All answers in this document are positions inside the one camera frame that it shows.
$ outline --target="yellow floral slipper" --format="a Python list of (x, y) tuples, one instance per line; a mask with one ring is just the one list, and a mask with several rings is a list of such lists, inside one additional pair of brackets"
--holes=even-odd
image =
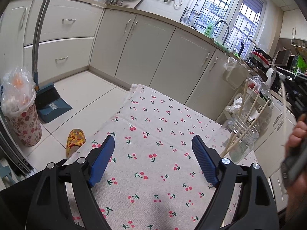
[(80, 129), (73, 129), (67, 138), (66, 157), (70, 158), (85, 141), (84, 132)]

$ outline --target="blue gripper pad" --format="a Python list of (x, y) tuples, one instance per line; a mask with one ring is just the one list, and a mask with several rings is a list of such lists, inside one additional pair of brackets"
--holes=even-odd
[(199, 135), (193, 137), (192, 150), (207, 182), (211, 183), (212, 186), (215, 187), (219, 182), (216, 175), (216, 168), (221, 159), (219, 154), (216, 152), (216, 150), (208, 148)]
[(89, 153), (88, 157), (92, 154), (94, 155), (95, 152), (100, 151), (97, 158), (93, 161), (93, 164), (89, 162), (89, 164), (92, 165), (91, 176), (88, 181), (88, 184), (90, 185), (91, 188), (96, 183), (100, 182), (103, 173), (106, 169), (106, 166), (108, 165), (109, 160), (113, 154), (114, 148), (115, 148), (114, 137), (108, 136), (99, 148), (93, 149)]

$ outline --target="tile floor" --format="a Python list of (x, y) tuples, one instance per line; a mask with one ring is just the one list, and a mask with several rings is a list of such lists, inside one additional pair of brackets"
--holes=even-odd
[(55, 83), (55, 87), (72, 109), (50, 123), (41, 124), (43, 134), (37, 145), (21, 146), (38, 171), (49, 162), (66, 158), (66, 141), (72, 129), (82, 129), (85, 137), (94, 134), (118, 111), (128, 93), (89, 71), (62, 79)]

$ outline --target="window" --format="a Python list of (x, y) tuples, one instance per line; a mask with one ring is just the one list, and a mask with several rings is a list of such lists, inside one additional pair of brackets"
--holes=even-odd
[[(223, 20), (230, 3), (231, 0), (197, 0), (194, 9), (199, 11), (201, 15), (195, 22), (195, 26), (205, 30), (209, 22), (215, 24), (217, 21)], [(213, 36), (216, 36), (220, 26), (221, 24), (215, 28)]]
[(248, 38), (252, 39), (256, 33), (262, 8), (263, 2), (261, 0), (243, 0), (239, 14), (226, 41), (229, 47), (231, 47), (232, 43), (236, 44), (234, 48), (236, 52), (239, 52), (241, 42), (243, 42), (243, 56), (248, 53), (252, 44)]

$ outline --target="dish soap bottle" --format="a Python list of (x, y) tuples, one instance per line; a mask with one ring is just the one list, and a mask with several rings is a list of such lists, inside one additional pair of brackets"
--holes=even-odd
[(214, 25), (212, 23), (208, 23), (204, 35), (211, 38), (213, 31), (214, 31)]

